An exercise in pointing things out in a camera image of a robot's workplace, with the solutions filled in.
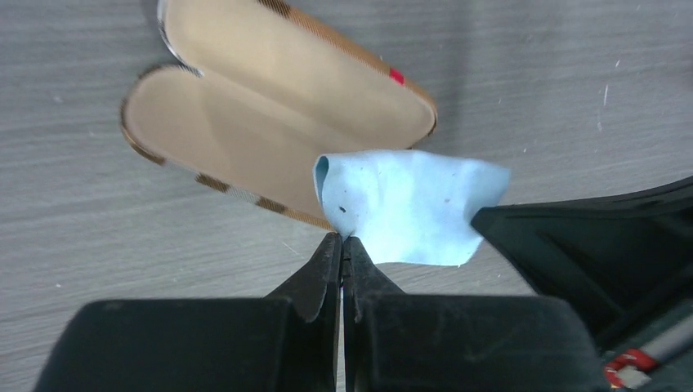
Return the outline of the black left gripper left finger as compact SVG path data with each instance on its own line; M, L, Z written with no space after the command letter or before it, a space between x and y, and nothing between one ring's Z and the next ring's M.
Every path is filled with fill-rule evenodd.
M261 298L95 301L70 320L37 391L333 391L342 240Z

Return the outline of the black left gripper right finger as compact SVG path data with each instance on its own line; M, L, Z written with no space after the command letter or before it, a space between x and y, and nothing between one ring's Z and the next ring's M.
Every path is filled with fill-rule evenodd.
M342 245L349 391L607 391L579 316L546 296L408 294Z

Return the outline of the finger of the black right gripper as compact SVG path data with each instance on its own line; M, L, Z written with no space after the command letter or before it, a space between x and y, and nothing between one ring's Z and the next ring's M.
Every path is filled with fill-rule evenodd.
M630 194L484 207L472 227L609 350L692 295L692 180Z

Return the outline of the light blue cleaning cloth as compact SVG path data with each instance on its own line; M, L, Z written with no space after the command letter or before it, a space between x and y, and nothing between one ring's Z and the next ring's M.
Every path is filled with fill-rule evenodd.
M313 168L328 223L371 260L459 267L483 238L471 225L508 187L506 167L418 150L324 154Z

